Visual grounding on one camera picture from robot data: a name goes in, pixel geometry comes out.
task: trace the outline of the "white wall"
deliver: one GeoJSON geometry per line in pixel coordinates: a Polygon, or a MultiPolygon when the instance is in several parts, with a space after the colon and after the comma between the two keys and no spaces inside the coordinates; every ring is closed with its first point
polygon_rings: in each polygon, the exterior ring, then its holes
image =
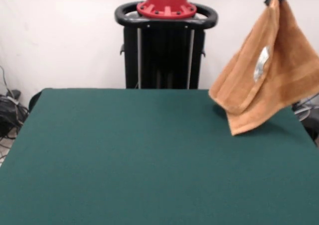
{"type": "MultiPolygon", "coordinates": [[[[122,27],[117,6],[136,0],[0,0],[0,63],[11,88],[27,104],[47,87],[124,88],[122,27]]],[[[207,31],[201,88],[209,88],[240,47],[264,0],[190,0],[216,9],[207,31]]],[[[289,0],[301,28],[319,52],[318,0],[289,0]]]]}

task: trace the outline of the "red robot part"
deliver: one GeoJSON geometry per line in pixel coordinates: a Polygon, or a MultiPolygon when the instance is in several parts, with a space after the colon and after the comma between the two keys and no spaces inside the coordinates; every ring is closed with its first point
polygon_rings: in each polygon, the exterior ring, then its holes
{"type": "Polygon", "coordinates": [[[197,8],[187,0],[147,0],[139,3],[137,10],[149,18],[183,19],[193,17],[197,8]]]}

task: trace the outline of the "black cable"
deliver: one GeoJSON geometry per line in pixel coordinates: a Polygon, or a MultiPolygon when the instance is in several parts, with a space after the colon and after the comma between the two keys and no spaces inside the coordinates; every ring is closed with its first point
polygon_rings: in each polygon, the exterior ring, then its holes
{"type": "Polygon", "coordinates": [[[3,148],[6,148],[6,149],[11,149],[10,147],[7,147],[7,146],[5,146],[3,144],[0,144],[0,146],[3,147],[3,148]]]}
{"type": "Polygon", "coordinates": [[[2,160],[2,159],[4,159],[4,158],[6,158],[6,156],[7,156],[7,154],[5,154],[5,155],[1,156],[1,157],[0,157],[0,160],[2,160]]]}

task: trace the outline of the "metal rod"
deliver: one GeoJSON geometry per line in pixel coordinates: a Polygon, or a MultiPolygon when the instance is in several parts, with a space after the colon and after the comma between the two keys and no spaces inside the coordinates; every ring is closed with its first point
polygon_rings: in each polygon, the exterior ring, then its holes
{"type": "Polygon", "coordinates": [[[139,89],[142,89],[142,29],[138,28],[138,78],[139,89]]]}
{"type": "Polygon", "coordinates": [[[194,38],[195,38],[195,30],[192,30],[190,33],[190,43],[189,43],[187,89],[190,89],[191,66],[193,62],[193,50],[194,50],[194,38]]]}

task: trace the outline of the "black handle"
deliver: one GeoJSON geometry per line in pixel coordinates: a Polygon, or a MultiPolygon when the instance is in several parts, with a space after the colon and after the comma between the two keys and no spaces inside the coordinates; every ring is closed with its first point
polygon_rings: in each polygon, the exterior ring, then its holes
{"type": "Polygon", "coordinates": [[[197,13],[206,16],[205,19],[187,18],[187,19],[158,19],[146,18],[143,16],[133,17],[127,16],[128,13],[137,11],[137,5],[140,2],[131,2],[119,6],[115,10],[115,20],[117,23],[127,27],[136,28],[154,28],[154,27],[187,27],[189,29],[209,29],[218,23],[218,14],[212,8],[204,5],[196,4],[197,13]]]}

